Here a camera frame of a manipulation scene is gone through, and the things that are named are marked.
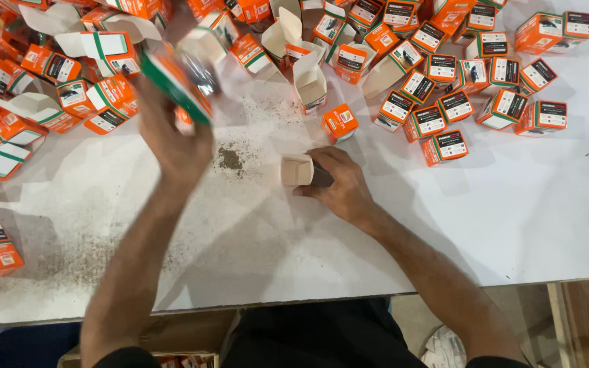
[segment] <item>person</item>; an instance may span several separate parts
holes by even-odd
[[[138,347],[139,334],[176,223],[213,159],[209,127],[196,125],[194,135],[182,135],[166,96],[144,79],[138,90],[140,133],[161,175],[88,305],[80,336],[86,368],[160,366]],[[345,151],[321,147],[307,154],[335,182],[298,187],[293,195],[316,198],[381,243],[430,310],[462,340],[468,367],[528,367],[501,311],[451,261],[373,201],[360,166]],[[387,308],[384,298],[250,308],[223,367],[424,367]]]

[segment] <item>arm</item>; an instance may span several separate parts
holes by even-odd
[[[82,366],[137,346],[156,299],[169,240],[184,206],[213,158],[210,128],[194,136],[174,128],[174,108],[150,82],[136,94],[144,112],[140,132],[158,159],[161,177],[145,207],[120,242],[95,291],[81,327]]]
[[[308,154],[335,182],[330,188],[298,187],[294,195],[317,198],[381,243],[431,312],[463,341],[468,360],[491,355],[525,361],[510,325],[492,300],[442,253],[374,203],[360,166],[346,152],[323,147]]]

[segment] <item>white table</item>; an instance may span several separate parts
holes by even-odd
[[[553,3],[510,0],[497,29],[514,31],[536,11],[589,12],[586,0]],[[155,310],[413,291],[375,241],[277,183],[280,154],[325,144],[321,113],[343,102],[361,126],[339,147],[361,164],[376,201],[480,285],[589,278],[589,41],[545,60],[559,79],[536,97],[568,103],[567,130],[523,138],[470,118],[455,125],[470,154],[427,168],[401,129],[371,123],[385,93],[366,104],[324,66],[329,103],[303,117],[291,87],[249,83],[229,56],[234,102],[215,134],[243,169],[215,159],[174,235]],[[0,278],[0,323],[81,317],[157,175],[128,122],[103,137],[82,126],[53,134],[0,183],[0,220],[26,262]]]

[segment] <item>hand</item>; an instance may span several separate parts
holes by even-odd
[[[213,160],[213,132],[195,124],[194,135],[184,136],[175,126],[174,103],[145,77],[135,91],[140,135],[160,164],[162,180],[189,194]]]
[[[367,189],[361,167],[347,152],[326,146],[311,149],[306,154],[328,171],[335,182],[329,188],[303,185],[295,188],[292,195],[316,198],[336,216],[356,226],[380,209]]]

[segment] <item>right hand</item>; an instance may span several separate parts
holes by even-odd
[[[311,149],[306,154],[328,171],[335,182],[329,188],[302,185],[295,188],[292,195],[316,198],[336,216],[356,226],[380,209],[367,189],[361,167],[347,152],[326,146]]]

